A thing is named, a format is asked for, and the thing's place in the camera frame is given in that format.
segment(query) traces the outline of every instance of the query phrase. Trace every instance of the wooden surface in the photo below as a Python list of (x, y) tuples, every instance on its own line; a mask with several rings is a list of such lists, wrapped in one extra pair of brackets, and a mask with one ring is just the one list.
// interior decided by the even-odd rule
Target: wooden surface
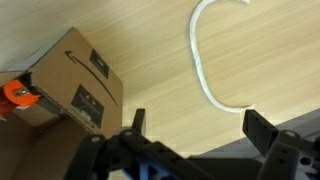
[[(2, 69), (74, 26), (124, 83), (124, 125), (147, 109), (147, 136), (180, 154), (243, 137), (243, 114), (213, 107), (200, 88), (188, 23), (198, 0), (0, 2)], [(320, 1), (223, 1), (197, 26), (208, 84), (228, 105), (256, 104), (278, 124), (320, 107)]]

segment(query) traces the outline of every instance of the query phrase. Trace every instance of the wood grain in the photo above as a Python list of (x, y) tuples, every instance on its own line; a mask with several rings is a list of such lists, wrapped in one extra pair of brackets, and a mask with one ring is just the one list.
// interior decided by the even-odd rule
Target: wood grain
[[(0, 2), (5, 69), (74, 26), (124, 82), (124, 125), (147, 109), (147, 136), (184, 156), (243, 137), (243, 114), (213, 107), (200, 89), (189, 47), (196, 0)], [(256, 104), (273, 124), (320, 107), (320, 1), (222, 1), (197, 26), (213, 94)]]

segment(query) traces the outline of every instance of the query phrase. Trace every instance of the amazon logo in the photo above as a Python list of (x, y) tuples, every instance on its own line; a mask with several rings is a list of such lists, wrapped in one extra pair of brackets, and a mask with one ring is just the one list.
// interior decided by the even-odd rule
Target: amazon logo
[(64, 53), (73, 63), (79, 64), (84, 69), (86, 69), (99, 82), (99, 84), (103, 87), (103, 89), (108, 93), (108, 95), (111, 97), (111, 99), (115, 103), (115, 105), (118, 106), (118, 103), (116, 102), (116, 100), (114, 99), (114, 97), (112, 96), (112, 94), (110, 93), (108, 88), (103, 84), (103, 82), (99, 79), (99, 77), (91, 69), (89, 69), (85, 64), (83, 64), (83, 62), (80, 61), (78, 58), (73, 56), (72, 51), (65, 51)]

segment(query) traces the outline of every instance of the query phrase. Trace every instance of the white cable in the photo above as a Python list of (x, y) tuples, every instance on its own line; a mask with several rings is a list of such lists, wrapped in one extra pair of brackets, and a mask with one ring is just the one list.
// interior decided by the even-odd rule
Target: white cable
[[(206, 79), (203, 75), (203, 70), (202, 70), (202, 65), (201, 65), (201, 58), (200, 58), (200, 54), (198, 51), (198, 47), (197, 47), (197, 38), (196, 38), (196, 24), (197, 24), (197, 20), (200, 16), (200, 13), (202, 12), (202, 10), (210, 3), (215, 2), (216, 0), (202, 0), (197, 7), (194, 9), (191, 19), (190, 19), (190, 24), (189, 24), (189, 31), (190, 31), (190, 45), (191, 45), (191, 50), (192, 50), (192, 54), (193, 54), (193, 59), (195, 62), (195, 66), (197, 69), (197, 74), (200, 80), (200, 84), (202, 87), (203, 92), (206, 94), (207, 98), (210, 100), (210, 102), (215, 105), (217, 108), (227, 111), (227, 112), (231, 112), (231, 113), (241, 113), (242, 111), (245, 111), (246, 109), (253, 109), (253, 105), (250, 106), (241, 106), (241, 107), (229, 107), (226, 106), (224, 104), (222, 104), (221, 102), (219, 102), (217, 99), (215, 99), (213, 97), (213, 95), (211, 94)], [(250, 3), (250, 0), (239, 0), (241, 2), (245, 2), (245, 3)]]

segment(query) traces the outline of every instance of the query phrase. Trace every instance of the cardboard box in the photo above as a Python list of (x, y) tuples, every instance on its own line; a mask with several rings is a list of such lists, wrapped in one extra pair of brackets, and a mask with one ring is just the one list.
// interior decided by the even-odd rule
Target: cardboard box
[(0, 73), (28, 79), (37, 104), (0, 121), (0, 179), (62, 179), (80, 140), (121, 127), (122, 83), (76, 29)]

